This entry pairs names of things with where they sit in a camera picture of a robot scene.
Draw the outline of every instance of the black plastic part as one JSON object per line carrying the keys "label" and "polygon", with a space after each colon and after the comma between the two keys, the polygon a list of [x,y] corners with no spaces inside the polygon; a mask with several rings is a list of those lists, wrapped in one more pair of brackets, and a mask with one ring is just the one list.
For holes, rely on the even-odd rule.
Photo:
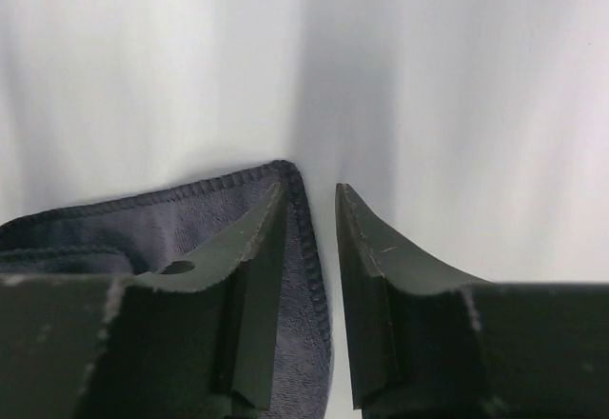
{"label": "black plastic part", "polygon": [[160,274],[0,275],[0,417],[258,417],[286,204],[274,185]]}
{"label": "black plastic part", "polygon": [[336,194],[354,408],[367,418],[609,417],[609,287],[491,284]]}

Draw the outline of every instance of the folded cloth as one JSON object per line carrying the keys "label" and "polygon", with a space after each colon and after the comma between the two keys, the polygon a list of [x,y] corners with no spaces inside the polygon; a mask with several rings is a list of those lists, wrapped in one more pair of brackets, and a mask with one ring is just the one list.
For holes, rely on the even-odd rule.
{"label": "folded cloth", "polygon": [[242,217],[274,183],[289,196],[271,410],[323,418],[330,325],[322,269],[296,167],[272,162],[170,190],[52,209],[0,227],[0,272],[157,271]]}

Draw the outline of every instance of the white background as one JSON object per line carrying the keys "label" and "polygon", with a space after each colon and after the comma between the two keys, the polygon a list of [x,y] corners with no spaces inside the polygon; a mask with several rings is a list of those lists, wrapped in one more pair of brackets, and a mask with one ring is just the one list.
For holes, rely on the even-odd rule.
{"label": "white background", "polygon": [[301,168],[491,280],[609,281],[609,0],[0,0],[0,223]]}

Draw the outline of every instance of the gray cloth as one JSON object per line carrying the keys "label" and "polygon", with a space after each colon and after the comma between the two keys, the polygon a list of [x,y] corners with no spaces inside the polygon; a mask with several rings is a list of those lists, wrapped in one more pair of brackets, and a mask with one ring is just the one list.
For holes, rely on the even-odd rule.
{"label": "gray cloth", "polygon": [[289,206],[271,411],[263,417],[323,418],[329,318],[305,187],[291,163],[15,219],[0,228],[0,271],[156,271],[239,219],[277,182]]}

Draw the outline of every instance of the white surface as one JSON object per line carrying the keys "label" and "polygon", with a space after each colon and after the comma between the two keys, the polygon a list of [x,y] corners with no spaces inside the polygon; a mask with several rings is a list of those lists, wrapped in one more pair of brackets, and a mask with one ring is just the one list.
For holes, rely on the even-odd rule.
{"label": "white surface", "polygon": [[337,181],[474,274],[609,281],[608,8],[0,0],[0,222],[294,160],[333,308],[327,417],[358,417]]}

